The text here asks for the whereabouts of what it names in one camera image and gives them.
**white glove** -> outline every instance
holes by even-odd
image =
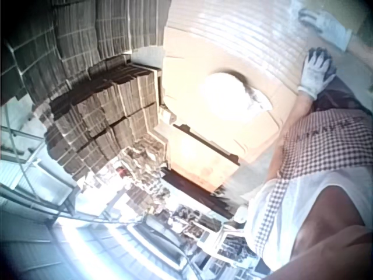
[[[302,90],[316,100],[317,95],[326,88],[335,76],[336,68],[327,50],[312,48],[305,57],[301,84],[298,90]]]
[[[351,39],[351,29],[346,29],[334,16],[323,11],[312,12],[308,9],[301,9],[298,13],[300,22],[316,28],[316,32],[325,41],[335,45],[342,51],[346,51]]]

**stack of cardboard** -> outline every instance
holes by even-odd
[[[66,76],[58,56],[52,17],[48,1],[35,1],[30,5],[27,17],[20,19],[17,29],[5,38],[35,104],[42,103],[56,91],[67,90],[60,87]],[[9,84],[14,80],[2,79],[2,83]]]
[[[5,44],[1,44],[1,105],[13,96],[20,100],[26,94],[12,53]]]
[[[170,0],[97,0],[97,39],[102,58],[163,44]]]
[[[96,2],[86,0],[56,7],[55,15],[56,37],[67,77],[98,63]]]
[[[77,180],[140,140],[158,124],[154,77],[119,66],[52,100],[54,124],[45,136],[51,157]]]

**sunlight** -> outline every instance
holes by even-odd
[[[113,225],[106,225],[109,229],[111,235],[117,240],[117,242],[123,246],[123,248],[138,262],[144,265],[152,273],[156,274],[158,277],[164,280],[176,280],[174,277],[163,271],[161,268],[156,266],[154,263],[149,261],[142,253],[137,251],[137,249],[123,237],[117,228]]]
[[[69,223],[69,221],[59,221],[62,225],[62,231],[66,240],[69,242],[72,250],[83,264],[86,272],[91,279],[113,279],[120,280],[122,277],[116,275],[92,252],[87,243],[81,238],[78,230]]]

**person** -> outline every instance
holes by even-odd
[[[333,29],[319,15],[303,11],[300,19]],[[342,33],[337,45],[356,51],[352,34]],[[268,279],[370,277],[372,114],[336,70],[326,49],[309,50],[268,176],[248,207],[245,238],[274,271]]]

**bright light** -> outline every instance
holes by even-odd
[[[144,265],[148,270],[150,270],[152,273],[156,274],[158,277],[164,280],[176,280],[174,277],[172,277],[170,274],[163,271],[161,268],[156,266],[154,263],[149,261],[142,253],[137,251],[137,249],[126,240],[126,238],[123,237],[123,235],[119,232],[118,229],[115,228],[113,225],[106,225],[106,227],[109,229],[109,232],[111,235],[117,240],[117,242],[122,245],[122,247],[133,257],[135,258],[139,263]]]
[[[103,262],[92,252],[73,225],[69,224],[68,221],[62,222],[61,224],[63,224],[62,231],[66,240],[69,242],[79,261],[82,262],[86,272],[91,276],[91,279],[122,279],[122,277],[119,277],[104,265]]]
[[[170,260],[168,257],[166,257],[162,252],[160,252],[157,248],[155,248],[154,245],[152,245],[150,242],[148,242],[138,231],[133,228],[133,225],[130,225],[127,227],[128,231],[131,232],[131,234],[140,241],[146,248],[148,248],[154,255],[156,255],[158,258],[163,260],[166,264],[171,266],[175,270],[181,270],[181,267],[175,263],[174,261]]]

